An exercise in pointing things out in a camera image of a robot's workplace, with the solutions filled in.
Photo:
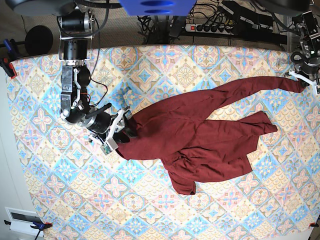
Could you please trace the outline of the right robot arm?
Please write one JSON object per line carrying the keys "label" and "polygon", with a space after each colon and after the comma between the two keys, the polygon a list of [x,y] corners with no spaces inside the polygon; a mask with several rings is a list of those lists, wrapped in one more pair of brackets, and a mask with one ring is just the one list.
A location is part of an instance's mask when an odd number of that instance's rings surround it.
{"label": "right robot arm", "polygon": [[60,31],[59,59],[64,61],[61,73],[60,113],[69,124],[78,124],[92,132],[102,143],[128,143],[137,136],[135,128],[126,117],[129,107],[111,115],[112,107],[102,107],[91,102],[87,87],[92,81],[85,61],[95,26],[95,17],[90,11],[75,8],[70,14],[57,17]]}

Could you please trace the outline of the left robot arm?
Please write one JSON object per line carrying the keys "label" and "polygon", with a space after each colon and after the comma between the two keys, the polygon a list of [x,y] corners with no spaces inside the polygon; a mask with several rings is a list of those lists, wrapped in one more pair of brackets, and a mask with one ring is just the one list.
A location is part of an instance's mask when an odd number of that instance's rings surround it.
{"label": "left robot arm", "polygon": [[300,51],[291,54],[294,76],[314,87],[320,93],[320,32],[318,22],[311,10],[293,17],[294,26],[299,30]]}

